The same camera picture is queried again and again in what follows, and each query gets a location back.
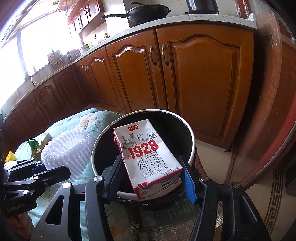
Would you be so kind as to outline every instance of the blue gripper pad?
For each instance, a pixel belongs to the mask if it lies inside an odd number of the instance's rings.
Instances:
[[[188,162],[185,163],[183,160],[184,159],[181,156],[178,157],[178,161],[184,169],[184,171],[181,173],[181,181],[182,181],[187,199],[190,200],[193,205],[195,205],[198,200],[195,194],[195,183],[189,173],[189,170],[187,169],[187,166],[188,168],[191,168],[191,167],[189,166]]]

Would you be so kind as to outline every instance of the black frying pan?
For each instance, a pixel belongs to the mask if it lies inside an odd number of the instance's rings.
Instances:
[[[141,6],[134,7],[127,11],[126,14],[109,14],[102,18],[120,17],[128,18],[136,24],[146,23],[149,21],[165,18],[171,10],[167,6],[161,4],[147,4],[144,5],[139,2],[131,2],[131,4],[138,4]]]

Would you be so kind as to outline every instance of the sink faucet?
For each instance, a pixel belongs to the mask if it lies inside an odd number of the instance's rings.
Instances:
[[[31,73],[29,71],[27,71],[27,70],[24,72],[25,80],[26,80],[26,73],[28,73],[28,75],[31,77],[31,82],[32,82],[33,86],[35,87],[36,83],[34,83],[34,77],[32,77]]]

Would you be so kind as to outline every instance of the white speckled countertop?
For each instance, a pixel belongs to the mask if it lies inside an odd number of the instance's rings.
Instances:
[[[16,108],[16,106],[23,99],[25,99],[30,93],[32,93],[33,90],[36,89],[39,85],[41,85],[42,83],[44,83],[45,81],[47,81],[48,79],[53,77],[58,72],[60,72],[60,71],[62,71],[64,69],[66,69],[67,67],[75,64],[79,60],[83,59],[84,57],[91,54],[95,50],[109,44],[110,42],[113,42],[113,41],[115,41],[115,40],[117,40],[119,38],[122,38],[122,37],[126,36],[126,35],[130,35],[130,34],[145,30],[145,29],[155,28],[155,27],[162,26],[162,25],[174,24],[174,23],[180,23],[180,22],[181,23],[186,23],[186,22],[188,23],[188,22],[201,22],[201,21],[202,22],[212,22],[212,23],[234,25],[234,26],[237,26],[237,27],[242,27],[242,28],[251,29],[251,30],[256,29],[256,22],[254,22],[254,21],[250,21],[250,20],[247,20],[247,19],[244,19],[244,18],[237,18],[237,17],[233,17],[233,16],[216,15],[216,14],[179,15],[179,16],[162,18],[162,19],[159,19],[159,20],[154,20],[154,21],[151,21],[151,22],[148,22],[148,23],[140,24],[138,26],[127,29],[127,30],[125,30],[125,31],[123,31],[121,33],[118,33],[118,34],[112,36],[111,38],[108,38],[107,40],[103,41],[102,43],[99,43],[98,45],[94,46],[90,50],[86,51],[83,55],[81,55],[73,63],[70,63],[70,64],[67,64],[67,65],[63,66],[62,68],[60,68],[56,72],[52,73],[51,75],[49,75],[48,77],[46,77],[45,79],[40,81],[40,83],[38,83],[34,88],[32,88],[27,94],[25,94],[18,101],[18,103],[9,111],[9,113],[7,114],[7,116],[5,117],[3,122],[7,119],[7,117],[10,115],[10,113]]]

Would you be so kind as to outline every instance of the window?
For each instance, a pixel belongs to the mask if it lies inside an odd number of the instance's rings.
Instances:
[[[64,12],[52,13],[21,31],[22,51],[27,70],[33,74],[48,64],[47,55],[60,50],[66,54],[81,47],[79,36],[71,37]]]
[[[24,74],[17,50],[17,38],[0,49],[0,107],[24,82]]]

